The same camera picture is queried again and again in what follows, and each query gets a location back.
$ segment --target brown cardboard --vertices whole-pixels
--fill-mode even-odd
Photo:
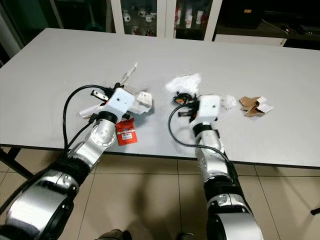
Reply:
[[[247,96],[242,97],[239,102],[242,104],[242,111],[247,111],[245,114],[246,117],[251,118],[254,116],[263,116],[265,113],[259,111],[257,107],[259,106],[259,103],[257,100],[259,99],[259,96],[250,98]]]

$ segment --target black cable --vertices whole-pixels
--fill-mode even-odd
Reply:
[[[68,149],[68,137],[67,137],[67,128],[66,128],[66,115],[67,115],[68,104],[69,104],[70,100],[72,99],[72,97],[74,95],[76,95],[76,93],[80,92],[83,89],[90,89],[90,88],[98,88],[103,91],[105,91],[107,89],[106,87],[99,86],[99,85],[84,85],[84,86],[81,86],[81,87],[77,88],[76,90],[74,90],[65,101],[64,108],[63,108],[63,117],[62,117],[62,132],[63,132],[63,141],[64,141],[64,148],[63,148],[64,151],[66,151]]]
[[[79,137],[79,135],[84,131],[86,130],[87,127],[89,127],[92,123],[89,122],[87,125],[85,125],[83,128],[81,128],[80,131],[78,131],[78,133],[72,138],[72,140],[69,142],[68,146],[66,147],[65,151],[68,150],[71,145],[74,143],[74,141],[77,139],[77,137]]]
[[[189,104],[186,104],[186,105],[180,105],[178,107],[176,107],[170,114],[169,116],[169,119],[168,119],[168,129],[169,129],[169,133],[171,135],[171,137],[173,138],[173,140],[175,140],[178,144],[181,144],[185,147],[191,147],[191,148],[201,148],[201,149],[210,149],[214,152],[216,152],[217,154],[219,154],[221,157],[223,157],[223,159],[226,161],[226,164],[230,170],[229,172],[229,175],[233,181],[234,184],[237,184],[237,179],[238,179],[238,174],[236,172],[236,169],[234,168],[233,164],[230,162],[229,158],[223,154],[220,150],[214,148],[214,147],[211,147],[211,146],[206,146],[206,145],[200,145],[200,144],[187,144],[187,143],[184,143],[180,140],[178,140],[174,134],[172,133],[172,130],[171,130],[171,119],[173,117],[173,115],[181,108],[183,107],[190,107],[192,105],[192,103],[189,103]]]
[[[168,119],[168,128],[169,128],[169,133],[170,133],[171,137],[173,138],[173,140],[175,140],[177,143],[179,143],[179,144],[181,144],[181,145],[183,145],[183,146],[185,146],[185,147],[210,149],[210,150],[216,152],[217,154],[221,155],[221,157],[223,157],[223,159],[224,159],[227,163],[229,163],[229,159],[227,158],[227,156],[224,155],[221,151],[219,151],[218,149],[216,149],[216,148],[214,148],[214,147],[206,146],[206,145],[199,145],[199,144],[187,144],[187,143],[184,143],[184,142],[178,140],[178,139],[174,136],[174,134],[172,133],[172,130],[171,130],[171,119],[172,119],[173,115],[174,115],[179,109],[181,109],[181,108],[183,108],[183,107],[189,107],[189,106],[190,106],[189,104],[187,104],[187,105],[180,105],[180,106],[176,107],[176,108],[171,112],[171,114],[170,114],[170,116],[169,116],[169,119]]]
[[[275,29],[278,29],[279,31],[285,33],[286,36],[287,36],[287,39],[289,39],[289,33],[288,33],[287,31],[285,31],[285,30],[283,30],[283,29],[281,29],[281,28],[279,28],[279,27],[273,25],[272,23],[267,22],[267,21],[265,21],[265,20],[263,20],[263,19],[261,19],[261,20],[262,20],[262,22],[264,22],[265,24],[268,24],[269,26],[271,26],[271,27],[273,27],[273,28],[275,28]]]

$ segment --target white tissue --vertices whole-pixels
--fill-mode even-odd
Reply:
[[[176,77],[172,79],[165,88],[171,92],[179,92],[181,94],[190,94],[192,97],[198,94],[198,85],[201,82],[201,76],[199,73],[193,75],[186,75],[183,77]]]
[[[222,106],[225,110],[229,110],[237,106],[237,100],[234,96],[226,95],[222,98]]]

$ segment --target cardboard piece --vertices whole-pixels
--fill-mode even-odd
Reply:
[[[274,107],[265,104],[267,99],[263,96],[256,96],[253,98],[244,96],[239,102],[242,104],[242,111],[247,111],[245,114],[246,117],[251,118],[254,116],[263,116],[266,113],[270,112]]]

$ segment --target white paper scrap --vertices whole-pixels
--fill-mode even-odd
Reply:
[[[181,94],[190,94],[192,97],[198,94],[198,85],[201,82],[199,73],[176,77],[166,84],[165,88],[171,92],[179,92]]]
[[[229,110],[237,106],[237,100],[231,95],[224,96],[221,103],[225,110]]]
[[[257,109],[263,113],[268,113],[270,112],[274,107],[273,106],[270,106],[268,104],[260,104]]]

